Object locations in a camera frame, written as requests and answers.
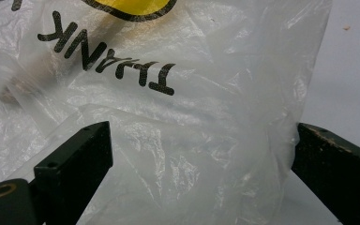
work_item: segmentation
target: bolt hole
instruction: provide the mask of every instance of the bolt hole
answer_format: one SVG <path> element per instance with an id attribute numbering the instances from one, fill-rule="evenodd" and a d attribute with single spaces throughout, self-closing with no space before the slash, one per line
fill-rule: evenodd
<path id="1" fill-rule="evenodd" d="M 56 168 L 58 166 L 58 163 L 57 162 L 49 162 L 48 163 L 48 167 L 49 168 Z"/>
<path id="2" fill-rule="evenodd" d="M 15 184 L 4 184 L 0 186 L 0 197 L 10 194 L 16 189 L 16 187 L 17 186 Z"/>

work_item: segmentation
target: white background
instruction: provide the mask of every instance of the white background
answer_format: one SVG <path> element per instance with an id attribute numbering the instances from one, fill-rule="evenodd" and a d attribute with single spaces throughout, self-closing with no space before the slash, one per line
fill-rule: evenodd
<path id="1" fill-rule="evenodd" d="M 333 1 L 301 122 L 329 129 L 360 146 L 360 1 Z M 292 173 L 272 224 L 341 223 Z"/>

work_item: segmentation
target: white plastic bag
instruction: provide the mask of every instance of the white plastic bag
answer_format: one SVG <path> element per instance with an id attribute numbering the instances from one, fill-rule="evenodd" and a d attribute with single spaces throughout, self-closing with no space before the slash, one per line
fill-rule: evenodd
<path id="1" fill-rule="evenodd" d="M 0 1 L 0 179 L 109 120 L 81 223 L 270 220 L 330 1 L 19 2 Z"/>

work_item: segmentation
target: plastic bag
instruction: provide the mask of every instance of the plastic bag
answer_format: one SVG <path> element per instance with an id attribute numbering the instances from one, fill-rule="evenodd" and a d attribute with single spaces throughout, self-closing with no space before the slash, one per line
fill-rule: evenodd
<path id="1" fill-rule="evenodd" d="M 109 120 L 115 163 L 80 223 L 266 224 L 330 6 L 0 1 L 0 179 Z"/>

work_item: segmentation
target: yellow logo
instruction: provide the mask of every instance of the yellow logo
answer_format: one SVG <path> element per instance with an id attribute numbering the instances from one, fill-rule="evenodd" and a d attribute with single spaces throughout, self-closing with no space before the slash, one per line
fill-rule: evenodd
<path id="1" fill-rule="evenodd" d="M 122 20 L 151 21 L 168 13 L 176 0 L 83 0 L 87 5 Z"/>

